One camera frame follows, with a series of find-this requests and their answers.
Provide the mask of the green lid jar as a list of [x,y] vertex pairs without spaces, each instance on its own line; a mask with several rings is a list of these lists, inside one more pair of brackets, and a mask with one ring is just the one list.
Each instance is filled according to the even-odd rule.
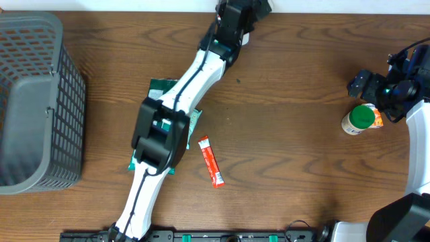
[[367,106],[356,106],[341,121],[342,129],[350,135],[358,135],[375,121],[374,111]]

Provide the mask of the small orange box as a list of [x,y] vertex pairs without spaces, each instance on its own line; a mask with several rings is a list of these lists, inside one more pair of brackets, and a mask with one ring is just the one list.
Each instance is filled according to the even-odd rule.
[[375,116],[374,123],[370,126],[370,128],[381,128],[381,127],[383,127],[384,124],[383,124],[383,120],[382,120],[382,115],[379,112],[379,110],[375,107],[375,105],[370,104],[370,103],[363,104],[363,105],[368,107],[369,109],[371,109],[372,112],[374,113],[374,116]]

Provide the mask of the light green wipes pack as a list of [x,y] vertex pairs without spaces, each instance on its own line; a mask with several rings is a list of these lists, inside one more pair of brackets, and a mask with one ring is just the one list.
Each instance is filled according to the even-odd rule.
[[194,129],[196,128],[196,125],[198,123],[198,119],[199,119],[199,117],[200,117],[201,114],[202,114],[202,111],[199,111],[197,109],[194,109],[193,112],[191,113],[186,149],[189,149],[190,138],[191,138],[191,136],[192,136],[192,134],[194,132]]

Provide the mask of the red stick sachet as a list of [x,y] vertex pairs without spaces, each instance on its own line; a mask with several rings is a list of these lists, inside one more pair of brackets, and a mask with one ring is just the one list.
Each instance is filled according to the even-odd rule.
[[210,174],[210,178],[212,181],[212,185],[214,188],[220,188],[225,185],[225,182],[222,178],[221,172],[219,170],[218,163],[214,156],[212,147],[210,145],[210,141],[208,136],[203,136],[198,144],[200,146],[202,155],[204,157],[204,161],[206,163],[206,167],[208,168],[208,172]]

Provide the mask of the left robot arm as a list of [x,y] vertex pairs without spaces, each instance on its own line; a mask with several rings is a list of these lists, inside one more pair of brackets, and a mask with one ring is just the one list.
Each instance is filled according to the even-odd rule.
[[109,241],[146,236],[163,181],[186,150],[192,111],[233,66],[254,24],[271,13],[271,7],[268,0],[219,1],[189,69],[159,99],[142,101],[131,141],[134,179],[122,215],[107,232]]

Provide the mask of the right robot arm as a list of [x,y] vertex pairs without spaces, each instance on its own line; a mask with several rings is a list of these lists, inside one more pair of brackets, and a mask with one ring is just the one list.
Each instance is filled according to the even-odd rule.
[[429,240],[429,39],[390,54],[386,75],[362,69],[348,94],[371,103],[408,130],[408,177],[403,197],[375,211],[366,223],[337,221],[315,241]]

